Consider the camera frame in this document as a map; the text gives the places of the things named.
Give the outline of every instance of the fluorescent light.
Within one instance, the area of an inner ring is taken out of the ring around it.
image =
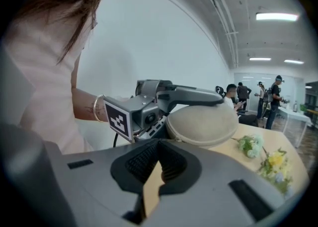
[[[251,61],[271,61],[271,58],[250,58]]]
[[[273,12],[264,12],[264,13],[256,14],[256,20],[265,20],[265,19],[296,21],[298,19],[298,15],[287,14],[287,13],[273,13]]]
[[[284,62],[285,62],[285,63],[298,64],[298,65],[302,65],[302,64],[304,63],[303,61],[298,61],[298,60],[288,60],[288,59],[286,59]]]

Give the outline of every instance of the black slot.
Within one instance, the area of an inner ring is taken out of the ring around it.
[[[256,221],[262,220],[273,212],[244,180],[232,181],[229,186]]]
[[[82,161],[70,162],[70,163],[68,163],[68,167],[70,169],[76,169],[76,168],[81,168],[83,166],[86,166],[86,165],[89,165],[89,164],[92,164],[92,163],[93,163],[92,160],[86,159],[86,160],[82,160]]]

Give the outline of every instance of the woman's arm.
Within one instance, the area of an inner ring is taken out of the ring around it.
[[[79,62],[80,56],[75,62],[74,70],[71,77],[74,115],[77,119],[96,121],[93,113],[93,105],[96,100],[96,96],[76,88]],[[96,114],[100,120],[104,122],[108,121],[105,104],[102,98],[100,98],[97,102]]]

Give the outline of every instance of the silver bangle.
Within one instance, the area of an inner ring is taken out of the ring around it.
[[[97,114],[96,114],[96,105],[97,105],[98,99],[99,99],[99,98],[102,98],[102,97],[104,98],[105,95],[101,94],[101,95],[99,95],[98,97],[96,97],[96,100],[95,100],[94,105],[93,105],[94,117],[95,117],[95,119],[96,119],[98,122],[100,122],[100,123],[104,123],[104,121],[102,121],[102,120],[100,120],[100,119],[98,118],[98,116],[97,116]]]

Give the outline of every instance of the woman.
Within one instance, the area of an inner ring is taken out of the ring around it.
[[[35,87],[20,125],[58,144],[62,153],[92,150],[75,118],[96,120],[96,96],[76,88],[80,54],[100,0],[25,0],[4,38],[4,49]],[[103,100],[96,114],[107,122]]]
[[[260,119],[262,117],[262,110],[263,110],[263,99],[265,95],[265,88],[263,83],[260,81],[258,83],[258,86],[260,87],[260,93],[256,93],[255,96],[259,96],[259,101],[258,101],[258,108],[257,108],[257,118]]]

